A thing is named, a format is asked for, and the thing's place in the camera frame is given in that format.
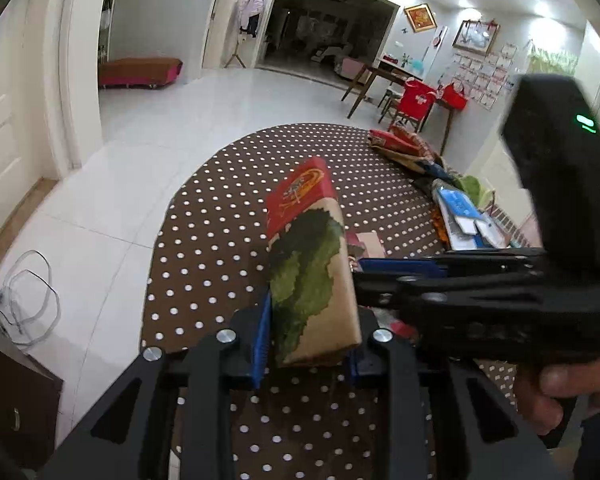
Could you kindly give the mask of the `person's right hand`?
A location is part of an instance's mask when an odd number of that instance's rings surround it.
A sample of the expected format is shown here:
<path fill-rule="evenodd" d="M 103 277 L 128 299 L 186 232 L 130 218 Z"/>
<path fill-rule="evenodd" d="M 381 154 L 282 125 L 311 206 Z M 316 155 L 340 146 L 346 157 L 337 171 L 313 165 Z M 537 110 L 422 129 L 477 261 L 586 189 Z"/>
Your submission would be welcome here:
<path fill-rule="evenodd" d="M 518 413 L 540 436 L 556 429 L 564 417 L 558 399 L 588 396 L 588 414 L 600 412 L 600 359 L 562 364 L 532 372 L 519 367 L 514 383 Z"/>

